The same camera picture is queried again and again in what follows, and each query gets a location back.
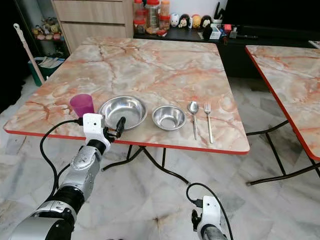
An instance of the wire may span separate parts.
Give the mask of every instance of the wire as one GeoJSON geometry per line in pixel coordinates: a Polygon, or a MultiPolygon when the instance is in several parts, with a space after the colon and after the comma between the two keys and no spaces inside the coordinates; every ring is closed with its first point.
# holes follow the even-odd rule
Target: wire
{"type": "Polygon", "coordinates": [[[67,166],[65,166],[64,168],[62,168],[62,170],[58,173],[58,176],[57,176],[57,177],[58,177],[58,181],[57,181],[56,189],[59,188],[59,178],[60,178],[61,174],[62,174],[68,167],[70,167],[70,163],[69,163],[67,166]]]}
{"type": "Polygon", "coordinates": [[[55,165],[50,161],[50,159],[47,157],[47,155],[44,152],[44,141],[45,139],[48,137],[48,135],[53,132],[57,127],[63,125],[63,124],[67,124],[67,123],[78,123],[79,124],[79,119],[73,119],[73,120],[67,120],[67,121],[62,121],[60,123],[58,123],[57,125],[55,125],[53,128],[51,128],[41,139],[40,141],[40,152],[42,154],[42,157],[44,158],[44,160],[50,165],[52,171],[53,171],[53,187],[52,187],[52,191],[50,193],[50,195],[48,196],[48,198],[46,199],[49,200],[56,191],[57,185],[58,185],[58,174],[57,174],[57,169],[55,167],[55,165]]]}
{"type": "Polygon", "coordinates": [[[223,212],[223,215],[224,215],[226,224],[228,225],[228,230],[229,230],[229,234],[230,234],[230,240],[234,240],[234,236],[232,235],[231,226],[230,226],[229,219],[228,219],[228,217],[227,217],[226,211],[225,211],[224,207],[222,206],[222,203],[220,202],[220,200],[219,200],[219,198],[217,197],[217,195],[216,195],[208,186],[206,186],[206,185],[204,185],[204,184],[202,184],[202,183],[199,183],[199,182],[195,182],[195,183],[190,184],[190,185],[187,187],[186,192],[185,192],[186,197],[188,198],[188,200],[189,200],[191,203],[195,204],[196,200],[192,200],[192,199],[189,197],[189,189],[190,189],[192,186],[196,186],[196,185],[204,187],[205,189],[207,189],[207,190],[215,197],[215,199],[216,199],[217,202],[219,203],[220,208],[221,208],[221,210],[222,210],[222,212],[223,212]]]}

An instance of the plastic jar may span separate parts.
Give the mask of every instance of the plastic jar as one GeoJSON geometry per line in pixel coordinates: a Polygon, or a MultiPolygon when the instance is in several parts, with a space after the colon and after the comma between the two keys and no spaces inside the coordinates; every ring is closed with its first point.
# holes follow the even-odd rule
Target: plastic jar
{"type": "Polygon", "coordinates": [[[142,11],[143,9],[144,9],[144,5],[142,3],[142,0],[134,0],[134,3],[133,3],[134,19],[138,18],[139,11],[142,11]]]}
{"type": "Polygon", "coordinates": [[[160,23],[159,23],[160,30],[168,31],[170,28],[170,15],[169,16],[160,16],[160,23]]]}
{"type": "Polygon", "coordinates": [[[146,32],[156,34],[159,30],[160,2],[159,0],[147,0],[145,8],[147,10],[146,32]]]}
{"type": "Polygon", "coordinates": [[[146,21],[142,18],[133,20],[133,29],[135,34],[145,34],[146,32],[146,21]]]}
{"type": "Polygon", "coordinates": [[[161,1],[161,15],[162,16],[170,15],[170,0],[161,1]]]}
{"type": "Polygon", "coordinates": [[[136,11],[136,19],[144,18],[145,23],[147,23],[148,10],[143,8],[136,11]]]}

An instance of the mop handle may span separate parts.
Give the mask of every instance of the mop handle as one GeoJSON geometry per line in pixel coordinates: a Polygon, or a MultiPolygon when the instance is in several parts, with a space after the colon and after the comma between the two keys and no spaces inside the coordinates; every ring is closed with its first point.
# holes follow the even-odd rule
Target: mop handle
{"type": "Polygon", "coordinates": [[[38,75],[41,83],[44,84],[44,83],[45,83],[44,77],[42,76],[42,74],[41,74],[41,72],[40,72],[40,69],[39,69],[37,63],[36,63],[34,57],[33,57],[32,54],[31,54],[31,51],[30,51],[30,49],[29,49],[29,47],[28,47],[28,44],[27,44],[27,42],[26,42],[26,39],[25,39],[25,37],[24,37],[24,33],[23,33],[22,30],[20,29],[20,26],[19,26],[18,23],[13,24],[13,27],[14,27],[14,29],[16,30],[16,33],[19,35],[19,38],[20,38],[20,40],[21,40],[21,42],[22,42],[22,44],[23,44],[23,47],[24,47],[26,53],[28,54],[28,56],[29,56],[29,58],[30,58],[30,61],[31,61],[33,67],[34,67],[34,70],[35,70],[36,74],[38,75]]]}

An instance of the spoon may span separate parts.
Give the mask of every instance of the spoon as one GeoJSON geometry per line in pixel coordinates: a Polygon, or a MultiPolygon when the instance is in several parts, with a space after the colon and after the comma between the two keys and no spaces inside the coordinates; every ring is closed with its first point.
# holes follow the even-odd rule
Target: spoon
{"type": "Polygon", "coordinates": [[[189,112],[193,115],[193,134],[194,139],[197,140],[198,137],[198,129],[197,129],[197,120],[196,120],[196,113],[199,110],[198,103],[196,101],[191,101],[188,105],[189,112]]]}

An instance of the fork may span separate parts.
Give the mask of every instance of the fork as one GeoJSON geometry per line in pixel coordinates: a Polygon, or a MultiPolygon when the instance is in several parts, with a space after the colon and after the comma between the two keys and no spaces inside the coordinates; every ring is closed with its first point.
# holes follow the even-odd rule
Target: fork
{"type": "Polygon", "coordinates": [[[211,130],[211,123],[210,123],[210,113],[211,113],[211,105],[210,102],[204,103],[204,112],[208,116],[208,128],[209,128],[209,137],[210,137],[210,143],[214,143],[214,138],[212,137],[212,130],[211,130]]]}

